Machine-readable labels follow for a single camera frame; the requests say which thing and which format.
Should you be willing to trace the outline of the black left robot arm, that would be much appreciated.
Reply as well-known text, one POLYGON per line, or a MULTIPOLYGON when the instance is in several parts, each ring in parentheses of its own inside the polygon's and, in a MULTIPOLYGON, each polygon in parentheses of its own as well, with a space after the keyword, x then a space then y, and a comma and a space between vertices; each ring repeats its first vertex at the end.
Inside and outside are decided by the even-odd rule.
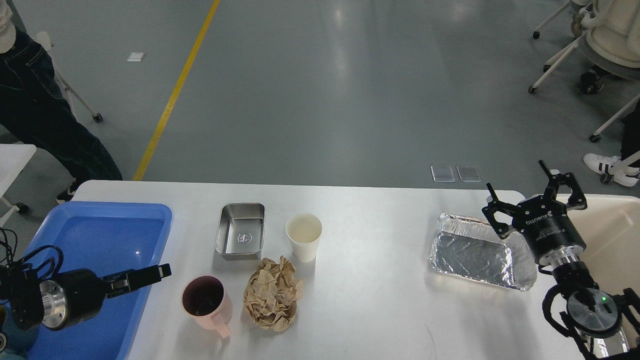
POLYGON ((19 259, 9 234, 2 228, 1 300, 19 331, 39 332, 29 357, 123 360, 149 287, 172 273, 157 264, 162 231, 65 225, 45 231, 19 259))

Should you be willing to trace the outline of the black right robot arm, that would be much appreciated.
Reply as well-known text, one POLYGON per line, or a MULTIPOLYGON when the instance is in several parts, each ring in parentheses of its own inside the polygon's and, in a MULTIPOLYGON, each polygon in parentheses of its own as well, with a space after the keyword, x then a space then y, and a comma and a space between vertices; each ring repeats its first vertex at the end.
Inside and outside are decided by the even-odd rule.
POLYGON ((579 257, 586 243, 568 215, 588 207, 586 196, 573 173, 553 171, 543 160, 538 164, 548 180, 542 194, 508 203, 487 183, 482 213, 500 239, 522 235, 538 272, 556 282, 542 299, 544 319, 571 338, 585 360, 594 360, 595 342, 619 333, 623 321, 638 332, 639 296, 631 288, 615 295, 601 290, 579 257))

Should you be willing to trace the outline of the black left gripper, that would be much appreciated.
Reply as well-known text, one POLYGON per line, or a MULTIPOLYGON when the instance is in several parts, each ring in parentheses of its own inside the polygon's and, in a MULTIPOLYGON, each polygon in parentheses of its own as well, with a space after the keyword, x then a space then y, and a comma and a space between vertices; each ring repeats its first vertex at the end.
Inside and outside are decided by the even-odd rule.
POLYGON ((141 269, 103 276, 90 269, 61 272, 39 284, 43 305, 42 324, 52 331, 75 326, 94 318, 103 301, 135 292, 172 275, 170 264, 151 265, 141 269))

